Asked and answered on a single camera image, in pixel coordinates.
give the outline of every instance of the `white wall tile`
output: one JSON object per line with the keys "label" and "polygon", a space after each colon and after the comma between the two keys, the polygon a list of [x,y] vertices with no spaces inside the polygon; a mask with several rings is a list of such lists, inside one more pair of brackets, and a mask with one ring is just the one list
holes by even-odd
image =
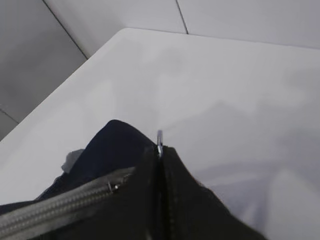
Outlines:
{"label": "white wall tile", "polygon": [[320,48],[318,0],[179,0],[190,34]]}
{"label": "white wall tile", "polygon": [[175,0],[45,0],[87,56],[123,28],[185,33]]}
{"label": "white wall tile", "polygon": [[40,0],[0,1],[0,105],[21,121],[86,58]]}

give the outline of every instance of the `tile grout line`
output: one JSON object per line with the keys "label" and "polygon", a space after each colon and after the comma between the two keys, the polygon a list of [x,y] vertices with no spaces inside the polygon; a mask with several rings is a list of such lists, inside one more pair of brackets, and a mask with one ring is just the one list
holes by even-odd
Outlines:
{"label": "tile grout line", "polygon": [[179,14],[180,14],[180,17],[181,17],[181,20],[182,20],[182,23],[183,23],[183,27],[184,27],[185,33],[189,34],[189,31],[188,31],[188,28],[187,28],[187,25],[186,25],[186,21],[185,21],[185,18],[183,16],[183,14],[182,14],[182,11],[181,11],[181,8],[180,8],[178,0],[175,0],[175,3],[176,3],[176,6],[178,7]]}
{"label": "tile grout line", "polygon": [[49,9],[50,13],[54,16],[55,20],[57,20],[57,22],[60,24],[60,26],[63,28],[63,30],[66,32],[66,34],[69,36],[69,38],[72,40],[72,42],[75,44],[75,46],[79,49],[79,51],[82,53],[82,55],[85,57],[85,59],[89,59],[84,51],[82,51],[82,49],[79,47],[79,45],[76,43],[76,41],[73,39],[73,37],[69,34],[69,32],[67,31],[67,29],[64,27],[64,25],[61,23],[61,21],[58,19],[58,17],[54,14],[54,12],[51,10],[51,8],[48,6],[48,4],[46,3],[45,0],[42,0],[42,2],[44,3],[44,5],[46,6],[47,9]]}
{"label": "tile grout line", "polygon": [[4,115],[6,115],[8,118],[10,118],[12,121],[14,121],[16,124],[19,124],[19,122],[17,120],[15,120],[12,116],[10,116],[6,111],[4,111],[3,109],[0,108],[0,113],[3,113]]}

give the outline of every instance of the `white table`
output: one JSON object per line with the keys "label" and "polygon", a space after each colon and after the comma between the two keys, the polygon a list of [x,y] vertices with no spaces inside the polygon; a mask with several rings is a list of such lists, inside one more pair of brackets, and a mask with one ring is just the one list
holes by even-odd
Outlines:
{"label": "white table", "polygon": [[320,236],[320,51],[123,29],[0,142],[0,203],[31,200],[111,119],[163,129],[273,240]]}

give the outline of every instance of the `zipper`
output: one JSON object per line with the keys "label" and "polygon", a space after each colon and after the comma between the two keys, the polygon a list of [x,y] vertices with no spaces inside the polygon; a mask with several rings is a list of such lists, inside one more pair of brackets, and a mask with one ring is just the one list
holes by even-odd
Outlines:
{"label": "zipper", "polygon": [[133,168],[117,170],[69,192],[0,216],[0,239],[30,239],[97,212],[116,193]]}

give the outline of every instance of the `black bag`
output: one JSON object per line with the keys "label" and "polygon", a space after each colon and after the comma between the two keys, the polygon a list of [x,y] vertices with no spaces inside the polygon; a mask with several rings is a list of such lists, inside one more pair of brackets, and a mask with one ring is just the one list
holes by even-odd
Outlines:
{"label": "black bag", "polygon": [[161,154],[135,128],[109,122],[36,200],[0,207],[0,239],[265,239],[198,183],[174,148]]}

